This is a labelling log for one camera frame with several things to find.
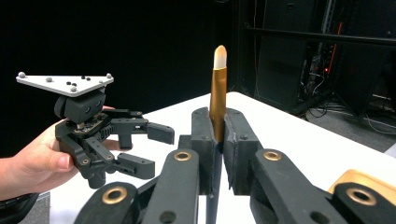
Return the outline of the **gold ferrule makeup brush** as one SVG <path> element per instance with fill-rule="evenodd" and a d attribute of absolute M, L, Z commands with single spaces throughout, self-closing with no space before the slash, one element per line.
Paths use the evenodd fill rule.
<path fill-rule="evenodd" d="M 214 51 L 213 73 L 211 79 L 211 95 L 209 105 L 209 117 L 213 126 L 215 138 L 215 159 L 213 173 L 213 191 L 206 197 L 206 224 L 216 224 L 219 185 L 222 165 L 222 142 L 224 136 L 224 116 L 226 114 L 227 92 L 227 49 L 223 45 L 216 47 Z"/>

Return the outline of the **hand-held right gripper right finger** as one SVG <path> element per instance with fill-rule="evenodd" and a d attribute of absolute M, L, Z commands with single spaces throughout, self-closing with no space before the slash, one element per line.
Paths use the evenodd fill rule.
<path fill-rule="evenodd" d="M 253 177 L 250 164 L 261 143 L 242 112 L 228 108 L 224 122 L 223 161 L 229 188 L 234 195 L 249 195 Z"/>

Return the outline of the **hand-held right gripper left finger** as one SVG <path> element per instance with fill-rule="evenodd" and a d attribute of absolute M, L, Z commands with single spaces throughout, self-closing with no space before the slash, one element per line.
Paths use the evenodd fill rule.
<path fill-rule="evenodd" d="M 221 154 L 207 107 L 198 108 L 191 113 L 191 133 L 179 137 L 178 147 L 194 150 L 199 155 L 199 193 L 218 196 Z"/>

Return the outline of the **black equipment cabinet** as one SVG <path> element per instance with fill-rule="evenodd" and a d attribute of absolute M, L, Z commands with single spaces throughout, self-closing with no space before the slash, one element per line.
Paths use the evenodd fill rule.
<path fill-rule="evenodd" d="M 266 0 L 263 27 L 270 30 L 319 33 L 327 0 Z M 291 114 L 304 108 L 299 99 L 308 43 L 265 35 L 256 76 L 255 98 Z"/>

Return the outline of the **black wristband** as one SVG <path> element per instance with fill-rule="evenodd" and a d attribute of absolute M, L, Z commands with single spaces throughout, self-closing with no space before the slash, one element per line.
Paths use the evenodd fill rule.
<path fill-rule="evenodd" d="M 35 205 L 38 193 L 29 193 L 0 201 L 0 224 L 18 224 Z"/>

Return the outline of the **pale yellow ceramic cup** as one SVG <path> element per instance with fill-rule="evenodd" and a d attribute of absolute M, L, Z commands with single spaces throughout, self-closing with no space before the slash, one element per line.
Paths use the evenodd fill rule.
<path fill-rule="evenodd" d="M 396 206 L 396 186 L 393 186 L 381 179 L 355 169 L 345 171 L 328 189 L 329 193 L 334 193 L 335 187 L 342 183 L 357 183 L 375 190 Z"/>

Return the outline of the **black horizontal bar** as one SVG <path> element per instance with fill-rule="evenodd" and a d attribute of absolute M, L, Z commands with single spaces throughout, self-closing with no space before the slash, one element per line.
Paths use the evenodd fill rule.
<path fill-rule="evenodd" d="M 281 31 L 259 28 L 245 28 L 245 32 L 250 35 L 272 36 L 282 38 L 301 39 L 304 41 L 315 41 L 320 43 L 336 43 L 348 45 L 367 45 L 375 47 L 385 47 L 396 49 L 395 38 L 379 38 L 351 35 L 328 35 L 304 32 Z"/>

